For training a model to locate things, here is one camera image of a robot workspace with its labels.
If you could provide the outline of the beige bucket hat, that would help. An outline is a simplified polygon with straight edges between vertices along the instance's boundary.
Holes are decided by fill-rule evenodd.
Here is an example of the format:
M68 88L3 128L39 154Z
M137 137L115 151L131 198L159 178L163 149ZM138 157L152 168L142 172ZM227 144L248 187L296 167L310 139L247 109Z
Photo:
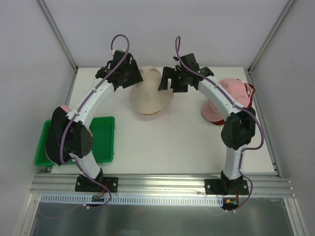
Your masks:
M140 67L143 81L132 86L130 102L132 108L143 114L154 113L166 108L173 99L173 90L168 83L168 90L158 91L162 74L153 66Z

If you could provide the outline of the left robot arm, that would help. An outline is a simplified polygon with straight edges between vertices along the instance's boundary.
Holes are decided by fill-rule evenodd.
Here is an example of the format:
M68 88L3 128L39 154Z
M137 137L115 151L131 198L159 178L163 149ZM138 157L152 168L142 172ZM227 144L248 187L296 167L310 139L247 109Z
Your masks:
M142 80L132 54L115 50L112 60L97 71L88 93L74 109L59 106L53 111L46 156L58 166L69 162L77 165L81 172L77 178L77 192L100 192L105 188L103 171L92 152L94 138L90 131L98 107L118 87L127 88Z

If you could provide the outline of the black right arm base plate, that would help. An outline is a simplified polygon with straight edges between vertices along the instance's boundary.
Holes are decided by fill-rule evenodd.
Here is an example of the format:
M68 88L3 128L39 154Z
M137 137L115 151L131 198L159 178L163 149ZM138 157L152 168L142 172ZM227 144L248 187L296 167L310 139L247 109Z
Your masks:
M206 195L248 195L249 187L246 180L240 181L223 181L222 179L206 179Z

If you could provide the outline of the pink cap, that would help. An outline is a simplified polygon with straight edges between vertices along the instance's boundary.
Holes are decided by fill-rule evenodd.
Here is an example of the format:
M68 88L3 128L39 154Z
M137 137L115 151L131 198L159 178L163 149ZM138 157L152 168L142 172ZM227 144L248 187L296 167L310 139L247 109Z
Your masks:
M249 108L252 106L253 95L255 93L253 85L235 78L225 78L220 81L220 84L243 107ZM210 100L204 103L202 115L214 125L225 124L223 116Z

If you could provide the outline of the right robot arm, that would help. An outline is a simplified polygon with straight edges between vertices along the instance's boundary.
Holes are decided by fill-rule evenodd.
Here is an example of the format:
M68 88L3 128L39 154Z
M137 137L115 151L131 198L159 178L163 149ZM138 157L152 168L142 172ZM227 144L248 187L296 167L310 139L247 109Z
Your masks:
M206 193L234 194L242 187L241 171L243 154L260 126L252 107L244 107L230 95L207 67L199 67L194 54L175 56L178 65L164 67L159 90L166 90L168 83L173 92L187 92L192 86L204 94L222 115L224 121L221 139L226 146L225 165L220 179L207 179Z

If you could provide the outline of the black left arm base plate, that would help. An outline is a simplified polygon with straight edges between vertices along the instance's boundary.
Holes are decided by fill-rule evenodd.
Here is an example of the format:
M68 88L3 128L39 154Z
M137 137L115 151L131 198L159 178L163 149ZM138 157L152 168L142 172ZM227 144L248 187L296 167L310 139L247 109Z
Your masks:
M103 174L99 174L95 180L107 187L111 193L117 193L119 183L118 177L105 177ZM75 192L101 192L102 190L104 190L103 187L92 182L83 175L79 175L76 180Z

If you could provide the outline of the dark red cap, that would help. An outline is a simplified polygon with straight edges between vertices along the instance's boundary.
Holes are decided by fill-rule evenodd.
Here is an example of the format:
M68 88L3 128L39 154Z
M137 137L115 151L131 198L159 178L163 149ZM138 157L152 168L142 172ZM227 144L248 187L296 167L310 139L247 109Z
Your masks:
M235 82L229 80L228 82L223 82L222 86L225 90L235 98L244 107L249 108L252 106L253 95L255 94L255 87L249 83L236 79ZM210 122L214 125L224 125L225 121L219 111L215 108L213 110L216 112L216 117L211 117Z

